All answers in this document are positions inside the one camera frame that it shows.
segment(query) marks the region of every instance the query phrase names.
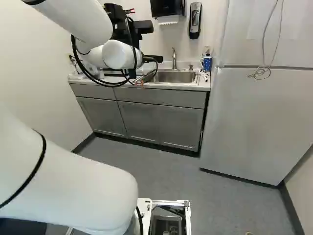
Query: wall-mounted dispenser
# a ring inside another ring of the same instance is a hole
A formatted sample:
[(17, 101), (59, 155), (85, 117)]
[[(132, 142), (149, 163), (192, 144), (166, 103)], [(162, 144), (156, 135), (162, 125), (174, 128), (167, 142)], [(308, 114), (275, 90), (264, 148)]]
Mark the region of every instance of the wall-mounted dispenser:
[(186, 0), (150, 0), (152, 17), (185, 15)]
[(197, 39), (200, 36), (201, 15), (202, 15), (201, 2), (193, 2), (192, 4), (190, 4), (190, 16), (189, 16), (190, 39)]

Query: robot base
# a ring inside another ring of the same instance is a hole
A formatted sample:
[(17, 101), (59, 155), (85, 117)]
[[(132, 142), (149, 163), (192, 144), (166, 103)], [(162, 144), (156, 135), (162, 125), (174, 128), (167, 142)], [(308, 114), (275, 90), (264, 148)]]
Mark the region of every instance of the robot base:
[[(138, 198), (137, 205), (143, 216), (143, 235), (191, 235), (189, 201)], [(69, 228), (66, 235), (72, 231), (73, 228)]]

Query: faucet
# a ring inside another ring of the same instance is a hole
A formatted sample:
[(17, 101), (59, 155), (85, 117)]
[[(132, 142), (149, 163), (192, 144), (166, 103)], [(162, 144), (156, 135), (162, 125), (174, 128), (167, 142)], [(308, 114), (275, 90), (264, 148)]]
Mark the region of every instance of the faucet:
[(177, 70), (176, 58), (177, 58), (176, 51), (175, 51), (175, 48), (173, 47), (173, 56), (172, 56), (172, 59), (173, 59), (172, 69), (173, 70)]

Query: gray floor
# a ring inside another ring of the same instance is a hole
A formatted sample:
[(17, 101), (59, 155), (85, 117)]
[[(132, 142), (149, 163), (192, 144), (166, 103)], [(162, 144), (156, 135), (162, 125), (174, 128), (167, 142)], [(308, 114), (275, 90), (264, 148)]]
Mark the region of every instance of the gray floor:
[(140, 197), (190, 200), (193, 235), (294, 235), (279, 191), (201, 172), (196, 158), (100, 138), (80, 155), (130, 172)]

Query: white refrigerator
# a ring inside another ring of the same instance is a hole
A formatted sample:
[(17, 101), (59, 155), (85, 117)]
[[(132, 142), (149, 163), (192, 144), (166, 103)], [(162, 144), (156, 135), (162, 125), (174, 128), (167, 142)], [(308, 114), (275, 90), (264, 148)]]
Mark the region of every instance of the white refrigerator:
[[(272, 74), (248, 77), (262, 65), (263, 30), (275, 1), (221, 5), (200, 158), (201, 168), (274, 186), (313, 143), (313, 1), (284, 1)], [(268, 24), (266, 61), (275, 50), (281, 4)]]

